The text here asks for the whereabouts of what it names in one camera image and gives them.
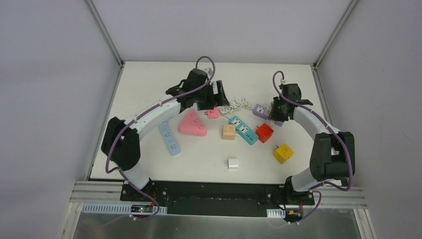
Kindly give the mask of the pink square plug adapter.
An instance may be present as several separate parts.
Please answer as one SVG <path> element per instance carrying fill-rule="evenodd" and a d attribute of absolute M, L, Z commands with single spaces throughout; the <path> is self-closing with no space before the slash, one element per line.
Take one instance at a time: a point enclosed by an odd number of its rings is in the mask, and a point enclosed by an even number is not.
<path fill-rule="evenodd" d="M 205 115 L 209 119 L 217 119 L 217 118 L 219 118 L 219 109 L 218 109 L 218 107 L 214 107 L 211 110 L 206 110 Z"/>

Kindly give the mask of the purple socket adapter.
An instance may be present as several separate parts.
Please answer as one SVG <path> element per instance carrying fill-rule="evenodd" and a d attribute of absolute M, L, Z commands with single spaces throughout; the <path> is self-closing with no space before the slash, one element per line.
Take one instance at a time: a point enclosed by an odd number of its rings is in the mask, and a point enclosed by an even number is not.
<path fill-rule="evenodd" d="M 263 120 L 266 120 L 270 123 L 273 123 L 274 125 L 279 126 L 279 127 L 282 127 L 284 125 L 284 122 L 282 122 L 282 121 L 274 121 L 272 119 L 269 119 L 266 112 L 267 112 L 267 108 L 263 105 L 260 105 L 260 104 L 256 104 L 255 107 L 252 109 L 252 113 L 255 116 L 257 116 L 257 117 L 259 117 Z"/>

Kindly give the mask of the red cube plug adapter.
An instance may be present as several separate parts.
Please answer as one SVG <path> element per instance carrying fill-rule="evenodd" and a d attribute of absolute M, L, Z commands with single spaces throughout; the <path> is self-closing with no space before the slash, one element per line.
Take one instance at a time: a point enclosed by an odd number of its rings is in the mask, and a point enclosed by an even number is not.
<path fill-rule="evenodd" d="M 273 135 L 274 130 L 267 123 L 263 123 L 256 128 L 255 133 L 258 135 L 258 140 L 265 143 Z"/>

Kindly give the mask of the pink triangular plug adapter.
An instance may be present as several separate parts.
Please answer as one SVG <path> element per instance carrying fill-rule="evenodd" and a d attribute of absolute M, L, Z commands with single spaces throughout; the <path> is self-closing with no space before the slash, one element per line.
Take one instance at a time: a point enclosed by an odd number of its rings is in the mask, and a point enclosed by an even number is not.
<path fill-rule="evenodd" d="M 189 110 L 179 124 L 178 131 L 183 134 L 194 136 L 206 136 L 208 129 L 199 117 L 196 110 Z"/>

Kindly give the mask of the beige wooden cube adapter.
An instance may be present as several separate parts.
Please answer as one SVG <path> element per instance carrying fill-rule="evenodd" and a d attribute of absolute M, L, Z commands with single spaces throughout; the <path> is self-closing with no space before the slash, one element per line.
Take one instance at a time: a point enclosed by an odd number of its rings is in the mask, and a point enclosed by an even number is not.
<path fill-rule="evenodd" d="M 222 139 L 224 140 L 235 140 L 236 127 L 233 124 L 225 124 L 222 130 Z"/>

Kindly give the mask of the teal power strip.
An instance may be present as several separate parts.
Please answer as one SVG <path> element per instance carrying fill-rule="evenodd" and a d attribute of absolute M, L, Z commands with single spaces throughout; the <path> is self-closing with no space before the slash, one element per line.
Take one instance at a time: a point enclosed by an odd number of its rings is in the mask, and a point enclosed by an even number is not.
<path fill-rule="evenodd" d="M 254 145 L 258 141 L 258 135 L 255 131 L 249 127 L 243 120 L 237 116 L 233 116 L 228 120 L 230 124 L 233 124 L 238 134 L 249 144 Z"/>

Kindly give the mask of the yellow cube plug adapter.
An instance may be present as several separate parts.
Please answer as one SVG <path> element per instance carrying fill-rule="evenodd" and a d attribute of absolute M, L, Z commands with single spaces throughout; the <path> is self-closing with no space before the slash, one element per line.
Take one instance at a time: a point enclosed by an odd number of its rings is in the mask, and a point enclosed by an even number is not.
<path fill-rule="evenodd" d="M 289 160 L 294 155 L 294 151 L 284 143 L 281 146 L 278 146 L 274 152 L 273 157 L 280 163 L 283 164 Z"/>

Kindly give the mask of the light blue power strip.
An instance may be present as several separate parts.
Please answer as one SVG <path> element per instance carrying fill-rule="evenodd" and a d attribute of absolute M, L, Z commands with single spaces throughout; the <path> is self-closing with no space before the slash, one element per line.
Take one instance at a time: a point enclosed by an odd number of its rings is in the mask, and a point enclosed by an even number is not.
<path fill-rule="evenodd" d="M 164 142 L 167 145 L 167 148 L 172 156 L 178 155 L 181 153 L 180 146 L 174 137 L 173 132 L 171 131 L 168 122 L 164 121 L 158 125 L 159 131 L 164 139 Z"/>

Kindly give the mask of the white USB charger block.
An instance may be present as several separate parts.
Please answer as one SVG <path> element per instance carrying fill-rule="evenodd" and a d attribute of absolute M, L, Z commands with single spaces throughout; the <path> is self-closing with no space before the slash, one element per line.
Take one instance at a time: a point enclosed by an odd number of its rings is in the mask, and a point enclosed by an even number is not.
<path fill-rule="evenodd" d="M 239 168 L 239 160 L 237 158 L 229 158 L 226 161 L 226 165 L 229 170 L 237 170 Z"/>

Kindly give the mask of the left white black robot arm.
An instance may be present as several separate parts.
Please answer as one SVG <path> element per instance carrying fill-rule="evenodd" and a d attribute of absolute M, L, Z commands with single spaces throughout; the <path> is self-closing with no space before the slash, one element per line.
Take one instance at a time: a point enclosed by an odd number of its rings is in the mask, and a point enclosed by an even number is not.
<path fill-rule="evenodd" d="M 228 106 L 221 80 L 212 81 L 200 69 L 192 69 L 187 78 L 170 87 L 150 108 L 126 119 L 111 118 L 106 126 L 101 151 L 107 156 L 105 170 L 118 170 L 133 188 L 139 201 L 147 201 L 152 194 L 151 181 L 140 163 L 141 140 L 159 124 L 197 106 L 199 111 Z"/>

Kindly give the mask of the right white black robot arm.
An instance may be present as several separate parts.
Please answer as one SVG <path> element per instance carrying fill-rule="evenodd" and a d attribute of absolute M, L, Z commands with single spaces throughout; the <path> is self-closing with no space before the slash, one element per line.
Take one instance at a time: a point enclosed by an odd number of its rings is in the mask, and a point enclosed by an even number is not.
<path fill-rule="evenodd" d="M 281 84 L 275 87 L 278 96 L 273 98 L 269 119 L 293 120 L 313 140 L 309 166 L 299 174 L 286 179 L 283 199 L 295 204 L 302 193 L 323 185 L 348 191 L 354 182 L 354 135 L 340 131 L 312 109 L 309 100 L 303 100 L 298 84 Z"/>

